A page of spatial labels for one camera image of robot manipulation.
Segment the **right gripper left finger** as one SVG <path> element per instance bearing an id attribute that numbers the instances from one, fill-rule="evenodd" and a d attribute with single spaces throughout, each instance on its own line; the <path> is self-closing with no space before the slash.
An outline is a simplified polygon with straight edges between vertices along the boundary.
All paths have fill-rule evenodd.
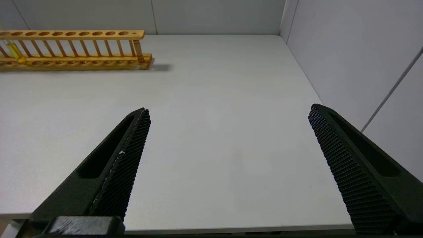
<path id="1" fill-rule="evenodd" d="M 45 228 L 59 216 L 124 219 L 150 125 L 146 108 L 128 114 L 32 212 L 31 225 Z"/>

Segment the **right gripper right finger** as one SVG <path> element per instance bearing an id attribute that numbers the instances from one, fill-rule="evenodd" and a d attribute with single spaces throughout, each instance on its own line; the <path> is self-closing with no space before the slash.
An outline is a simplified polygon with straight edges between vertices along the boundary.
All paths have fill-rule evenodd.
<path id="1" fill-rule="evenodd" d="M 329 107 L 308 116 L 357 235 L 421 235 L 423 184 Z"/>

